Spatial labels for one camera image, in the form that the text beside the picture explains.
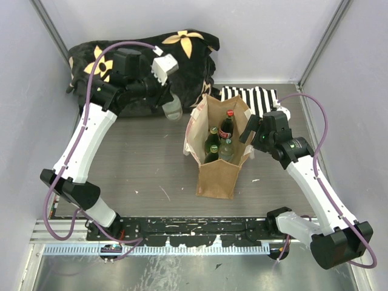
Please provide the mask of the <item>Coca-Cola glass bottle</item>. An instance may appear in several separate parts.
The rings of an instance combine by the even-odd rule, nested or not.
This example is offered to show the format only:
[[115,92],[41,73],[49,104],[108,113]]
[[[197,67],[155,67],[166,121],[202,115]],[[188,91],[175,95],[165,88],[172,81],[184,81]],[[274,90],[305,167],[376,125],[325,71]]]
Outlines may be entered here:
[[233,136],[234,124],[233,124],[234,111],[228,110],[226,112],[226,118],[219,127],[218,135],[220,139],[230,139]]

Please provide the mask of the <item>clear Chang soda bottle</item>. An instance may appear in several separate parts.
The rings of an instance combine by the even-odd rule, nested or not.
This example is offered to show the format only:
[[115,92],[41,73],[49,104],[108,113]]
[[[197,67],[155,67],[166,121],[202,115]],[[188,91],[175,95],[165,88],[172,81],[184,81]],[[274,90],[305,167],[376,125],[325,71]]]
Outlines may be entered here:
[[233,142],[230,138],[223,139],[218,150],[219,159],[230,162],[234,156]]

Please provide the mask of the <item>green Perrier bottle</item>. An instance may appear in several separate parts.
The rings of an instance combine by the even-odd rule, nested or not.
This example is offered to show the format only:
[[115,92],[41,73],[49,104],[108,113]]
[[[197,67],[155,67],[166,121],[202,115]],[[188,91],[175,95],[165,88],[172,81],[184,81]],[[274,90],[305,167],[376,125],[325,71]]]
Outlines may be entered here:
[[211,145],[210,146],[210,151],[207,154],[207,156],[206,156],[206,158],[204,160],[204,163],[207,164],[207,163],[210,163],[210,162],[217,161],[219,159],[218,150],[219,150],[219,148],[218,148],[217,145]]

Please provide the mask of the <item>brown canvas tote bag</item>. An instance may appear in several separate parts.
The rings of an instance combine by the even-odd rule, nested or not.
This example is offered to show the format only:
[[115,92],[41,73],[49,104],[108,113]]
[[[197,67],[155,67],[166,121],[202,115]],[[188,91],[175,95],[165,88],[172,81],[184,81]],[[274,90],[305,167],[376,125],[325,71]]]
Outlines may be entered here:
[[[234,133],[232,146],[233,158],[230,162],[219,159],[205,163],[205,141],[212,126],[219,127],[227,117],[227,111],[234,111]],[[183,154],[192,155],[198,163],[199,175],[196,195],[208,198],[233,199],[234,188],[239,172],[247,161],[253,147],[250,145],[254,137],[249,134],[246,142],[240,142],[239,137],[245,130],[252,112],[237,95],[228,100],[220,101],[205,95],[202,101],[192,110],[186,127]]]

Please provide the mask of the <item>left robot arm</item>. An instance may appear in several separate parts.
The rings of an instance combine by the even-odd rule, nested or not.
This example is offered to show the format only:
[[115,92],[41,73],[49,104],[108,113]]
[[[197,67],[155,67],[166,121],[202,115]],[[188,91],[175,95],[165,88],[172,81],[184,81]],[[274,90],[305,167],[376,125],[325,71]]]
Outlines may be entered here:
[[90,166],[106,133],[130,104],[144,101],[171,121],[181,118],[181,101],[171,88],[179,65],[159,47],[107,51],[96,45],[90,54],[73,52],[69,57],[68,91],[84,100],[81,117],[64,153],[51,169],[42,170],[40,179],[50,193],[97,222],[102,236],[114,240],[121,234],[119,215],[104,202],[100,188],[88,182]]

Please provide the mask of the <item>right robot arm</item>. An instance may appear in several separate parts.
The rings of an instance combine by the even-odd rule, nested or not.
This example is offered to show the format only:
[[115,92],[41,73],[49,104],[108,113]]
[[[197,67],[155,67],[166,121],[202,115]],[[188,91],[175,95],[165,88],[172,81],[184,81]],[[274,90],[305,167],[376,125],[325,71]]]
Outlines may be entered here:
[[353,263],[364,255],[373,228],[358,219],[341,202],[323,175],[306,139],[292,136],[287,115],[272,111],[251,115],[240,135],[246,142],[251,133],[251,147],[271,154],[295,180],[312,207],[317,223],[310,222],[288,207],[267,213],[266,232],[278,239],[290,235],[310,248],[320,267],[329,270],[343,263]]

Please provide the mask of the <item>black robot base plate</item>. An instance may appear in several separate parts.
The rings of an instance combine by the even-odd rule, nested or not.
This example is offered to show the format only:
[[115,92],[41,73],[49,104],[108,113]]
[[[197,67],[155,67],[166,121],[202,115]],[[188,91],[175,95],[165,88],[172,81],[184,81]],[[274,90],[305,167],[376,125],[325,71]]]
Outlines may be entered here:
[[200,247],[216,240],[222,247],[260,246],[265,240],[284,240],[286,235],[270,229],[265,218],[256,217],[122,217],[105,229],[126,241],[141,238],[141,246]]

